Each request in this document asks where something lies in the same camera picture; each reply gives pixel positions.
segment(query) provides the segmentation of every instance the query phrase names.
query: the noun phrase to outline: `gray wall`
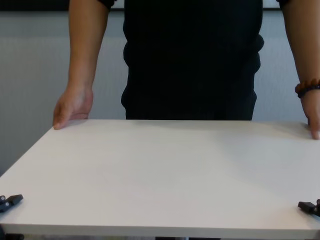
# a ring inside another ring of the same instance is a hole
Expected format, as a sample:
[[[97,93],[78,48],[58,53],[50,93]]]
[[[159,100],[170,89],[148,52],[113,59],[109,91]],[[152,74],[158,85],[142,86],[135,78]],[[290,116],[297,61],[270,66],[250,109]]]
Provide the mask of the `gray wall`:
[[[264,14],[255,121],[305,121],[280,11]],[[99,56],[92,119],[123,119],[123,13],[113,12]],[[0,13],[0,175],[50,127],[68,75],[67,13]]]

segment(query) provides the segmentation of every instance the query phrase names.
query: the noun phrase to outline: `beaded bracelet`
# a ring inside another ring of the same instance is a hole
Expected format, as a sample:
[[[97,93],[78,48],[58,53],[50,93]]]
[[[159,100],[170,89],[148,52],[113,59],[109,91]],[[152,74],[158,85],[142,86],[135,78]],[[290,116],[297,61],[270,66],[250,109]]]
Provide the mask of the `beaded bracelet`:
[[[312,79],[311,81],[303,81],[295,87],[295,93],[298,98],[302,98],[307,92],[315,89],[320,89],[320,79]]]

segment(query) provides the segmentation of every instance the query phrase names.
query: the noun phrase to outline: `white table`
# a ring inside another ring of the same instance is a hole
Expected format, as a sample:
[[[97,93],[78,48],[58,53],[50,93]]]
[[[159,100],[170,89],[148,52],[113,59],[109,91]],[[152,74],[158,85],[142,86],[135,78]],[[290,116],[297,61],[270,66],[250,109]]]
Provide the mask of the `white table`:
[[[0,178],[7,233],[319,239],[320,141],[300,123],[87,120]]]

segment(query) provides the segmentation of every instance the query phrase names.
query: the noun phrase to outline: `brown bead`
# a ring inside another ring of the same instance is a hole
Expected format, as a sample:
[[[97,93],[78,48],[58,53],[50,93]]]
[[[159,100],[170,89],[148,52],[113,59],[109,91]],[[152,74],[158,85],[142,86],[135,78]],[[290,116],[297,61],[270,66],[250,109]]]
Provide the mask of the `brown bead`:
[[[319,84],[319,80],[317,80],[317,79],[312,79],[312,81],[311,81],[311,85],[312,86],[317,86]]]
[[[306,88],[306,82],[303,81],[301,84],[300,84],[300,88],[301,90],[305,89]]]
[[[305,88],[311,87],[311,81],[305,81]]]
[[[295,93],[299,93],[300,92],[300,84],[298,84],[296,87],[295,87]]]

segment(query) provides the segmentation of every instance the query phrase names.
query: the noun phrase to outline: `man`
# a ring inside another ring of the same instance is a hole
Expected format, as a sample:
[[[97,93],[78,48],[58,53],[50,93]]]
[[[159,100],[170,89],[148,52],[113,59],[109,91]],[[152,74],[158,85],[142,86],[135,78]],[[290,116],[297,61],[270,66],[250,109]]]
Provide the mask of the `man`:
[[[320,79],[320,1],[278,2],[300,81]],[[55,129],[89,115],[113,4],[70,1],[69,80],[54,110]],[[129,74],[121,102],[127,119],[252,119],[254,75],[264,44],[262,0],[125,0],[124,15]],[[319,139],[320,90],[308,90],[301,103],[312,136]]]

